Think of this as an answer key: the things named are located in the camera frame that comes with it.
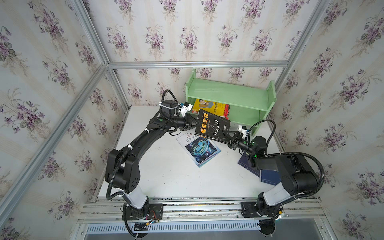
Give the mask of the black book yellow title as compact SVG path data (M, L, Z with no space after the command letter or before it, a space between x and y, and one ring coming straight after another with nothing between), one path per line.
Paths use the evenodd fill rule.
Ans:
M225 131L230 130L231 121L205 110L199 110L195 134L213 141L229 144Z

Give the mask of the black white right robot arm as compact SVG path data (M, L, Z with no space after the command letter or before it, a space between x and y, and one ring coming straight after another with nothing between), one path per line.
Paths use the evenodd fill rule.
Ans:
M252 141L243 139L248 132L246 127L237 131L224 131L230 140L229 147L239 149L248 157L249 166L263 171L275 171L280 182L272 189L259 194L255 205L243 210L243 215L255 212L274 222L283 205L296 199L313 196L320 191L325 182L325 169L321 162L312 155L302 152L268 152L271 138L256 136Z

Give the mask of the white science youth magazine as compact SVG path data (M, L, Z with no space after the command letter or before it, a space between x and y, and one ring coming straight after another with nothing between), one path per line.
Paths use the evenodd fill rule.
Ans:
M213 141L200 137L192 131L178 137L177 141L199 168L221 153Z

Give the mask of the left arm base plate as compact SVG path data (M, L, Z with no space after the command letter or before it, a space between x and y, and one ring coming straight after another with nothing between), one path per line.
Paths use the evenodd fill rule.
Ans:
M142 209L136 209L127 204L123 205L122 220L141 221L141 220L161 220L163 218L163 204L145 204Z

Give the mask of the green nature encyclopedia book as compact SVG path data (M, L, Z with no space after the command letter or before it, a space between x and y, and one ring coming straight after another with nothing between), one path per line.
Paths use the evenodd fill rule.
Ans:
M224 113L223 113L223 117L225 119L229 119L229 113L230 113L230 105L225 105L225 109L224 109Z

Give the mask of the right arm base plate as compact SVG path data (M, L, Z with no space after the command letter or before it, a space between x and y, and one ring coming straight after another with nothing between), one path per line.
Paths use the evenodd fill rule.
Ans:
M244 218L271 218L281 211L281 207L269 206L263 201L241 202L241 207Z

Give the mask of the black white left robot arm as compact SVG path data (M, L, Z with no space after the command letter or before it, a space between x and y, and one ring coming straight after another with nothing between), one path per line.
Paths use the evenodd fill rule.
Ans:
M139 186L139 163L146 151L166 133L186 131L197 124L197 120L188 113L193 108L192 104L181 104L175 96L167 100L166 95L170 93L171 90L163 92L158 112L131 143L120 150L113 149L108 154L105 172L105 182L108 183L106 198L112 200L122 197L125 200L123 220L128 220L130 216L138 220L150 215L156 216L150 207L149 197Z

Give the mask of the yellow cartoon cover book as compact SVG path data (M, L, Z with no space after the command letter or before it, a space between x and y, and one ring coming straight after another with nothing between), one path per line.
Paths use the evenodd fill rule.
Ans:
M199 110L201 109L225 119L229 118L230 106L227 104L196 99L192 108L192 113L198 114Z

